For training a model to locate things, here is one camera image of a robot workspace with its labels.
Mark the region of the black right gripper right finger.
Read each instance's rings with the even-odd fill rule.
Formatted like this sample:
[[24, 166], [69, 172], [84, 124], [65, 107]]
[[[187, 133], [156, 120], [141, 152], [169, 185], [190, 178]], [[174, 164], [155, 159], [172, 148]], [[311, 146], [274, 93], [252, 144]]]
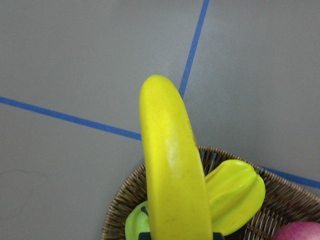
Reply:
[[213, 232], [212, 236], [213, 240], [223, 240], [223, 235], [220, 232]]

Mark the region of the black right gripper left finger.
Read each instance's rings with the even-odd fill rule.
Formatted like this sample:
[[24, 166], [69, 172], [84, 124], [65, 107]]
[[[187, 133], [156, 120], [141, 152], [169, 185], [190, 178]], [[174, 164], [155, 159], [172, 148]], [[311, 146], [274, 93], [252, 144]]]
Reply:
[[140, 232], [138, 235], [138, 240], [151, 240], [150, 232]]

